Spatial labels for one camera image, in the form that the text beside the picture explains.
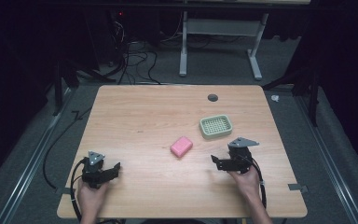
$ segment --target black mechanical claw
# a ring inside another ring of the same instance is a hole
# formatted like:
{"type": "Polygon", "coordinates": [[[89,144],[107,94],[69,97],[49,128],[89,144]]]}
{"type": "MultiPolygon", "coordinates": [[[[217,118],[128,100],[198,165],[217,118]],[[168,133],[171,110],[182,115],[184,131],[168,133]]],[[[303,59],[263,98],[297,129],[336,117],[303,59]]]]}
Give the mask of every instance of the black mechanical claw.
{"type": "Polygon", "coordinates": [[[257,142],[238,137],[228,143],[230,159],[219,160],[217,157],[211,155],[212,161],[216,163],[217,170],[237,171],[241,172],[241,174],[245,174],[253,164],[252,153],[248,147],[257,145],[257,142]]]}
{"type": "Polygon", "coordinates": [[[82,179],[93,189],[98,189],[101,184],[118,177],[120,162],[112,169],[103,171],[103,158],[104,155],[90,151],[84,164],[82,179]]]}

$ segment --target green plastic tray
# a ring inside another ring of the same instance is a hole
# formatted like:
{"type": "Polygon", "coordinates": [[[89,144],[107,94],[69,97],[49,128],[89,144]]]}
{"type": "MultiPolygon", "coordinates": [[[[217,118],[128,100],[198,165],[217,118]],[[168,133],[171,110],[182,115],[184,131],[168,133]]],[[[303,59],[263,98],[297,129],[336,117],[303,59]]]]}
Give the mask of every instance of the green plastic tray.
{"type": "Polygon", "coordinates": [[[200,120],[202,137],[212,139],[230,135],[232,124],[226,115],[218,115],[200,120]]]}

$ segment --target wooden table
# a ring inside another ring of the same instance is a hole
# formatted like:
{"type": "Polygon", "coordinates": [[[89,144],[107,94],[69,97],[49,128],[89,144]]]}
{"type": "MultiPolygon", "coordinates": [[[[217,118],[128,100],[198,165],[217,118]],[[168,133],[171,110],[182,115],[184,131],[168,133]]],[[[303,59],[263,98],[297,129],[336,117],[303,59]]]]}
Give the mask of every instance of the wooden table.
{"type": "MultiPolygon", "coordinates": [[[[89,150],[106,156],[104,169],[121,162],[101,217],[248,217],[234,180],[211,160],[228,159],[227,144],[238,136],[260,143],[249,149],[266,181],[269,215],[304,217],[306,205],[299,190],[288,188],[296,178],[258,86],[102,86],[74,166],[89,150]],[[209,94],[218,100],[209,101],[209,94]],[[232,134],[205,140],[200,120],[222,114],[232,134]],[[194,146],[178,159],[170,146],[181,136],[194,146]]],[[[62,196],[58,215],[76,217],[69,195],[62,196]]]]}

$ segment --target metal rail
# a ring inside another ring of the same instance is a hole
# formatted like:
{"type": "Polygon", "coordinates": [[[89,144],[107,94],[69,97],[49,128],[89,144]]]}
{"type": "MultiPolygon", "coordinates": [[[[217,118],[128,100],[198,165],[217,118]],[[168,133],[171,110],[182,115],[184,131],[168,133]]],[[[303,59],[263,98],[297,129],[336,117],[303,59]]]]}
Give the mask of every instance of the metal rail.
{"type": "Polygon", "coordinates": [[[344,178],[339,172],[336,163],[330,155],[318,128],[314,127],[312,122],[310,121],[310,118],[308,117],[308,108],[304,99],[301,96],[297,96],[295,97],[295,101],[302,114],[304,115],[304,118],[310,127],[313,137],[315,138],[315,141],[319,148],[321,159],[324,163],[324,167],[326,168],[331,182],[336,189],[337,195],[341,200],[342,205],[344,206],[348,218],[350,219],[351,223],[358,223],[358,207],[351,195],[351,190],[348,188],[348,185],[346,184],[344,178]]]}
{"type": "Polygon", "coordinates": [[[56,116],[54,116],[49,126],[46,128],[45,132],[43,133],[42,138],[39,141],[39,144],[34,150],[33,156],[29,160],[25,170],[22,172],[22,175],[20,176],[16,187],[13,189],[13,192],[11,193],[9,199],[7,200],[4,209],[1,211],[0,224],[10,223],[11,219],[14,217],[14,214],[16,213],[16,210],[20,205],[22,197],[24,196],[29,185],[31,184],[31,181],[34,178],[34,174],[36,173],[36,170],[39,167],[40,162],[43,160],[43,156],[46,154],[48,140],[53,134],[53,131],[58,121],[61,118],[62,111],[66,108],[74,93],[75,92],[70,90],[69,88],[66,89],[64,94],[64,98],[66,100],[63,104],[62,110],[59,111],[59,113],[56,116]]]}

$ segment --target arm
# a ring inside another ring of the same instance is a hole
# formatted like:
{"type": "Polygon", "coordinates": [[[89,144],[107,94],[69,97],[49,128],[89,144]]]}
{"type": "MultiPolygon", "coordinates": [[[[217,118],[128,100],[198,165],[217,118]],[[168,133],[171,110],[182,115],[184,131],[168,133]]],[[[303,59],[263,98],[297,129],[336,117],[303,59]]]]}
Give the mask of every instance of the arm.
{"type": "Polygon", "coordinates": [[[99,189],[92,189],[80,178],[78,180],[77,200],[82,213],[81,224],[96,223],[103,207],[105,193],[109,183],[103,183],[99,189]]]}
{"type": "Polygon", "coordinates": [[[241,195],[249,205],[251,217],[254,223],[269,224],[272,223],[269,214],[267,213],[264,205],[261,203],[257,170],[251,166],[249,171],[243,175],[237,172],[228,172],[237,183],[241,195]]]}

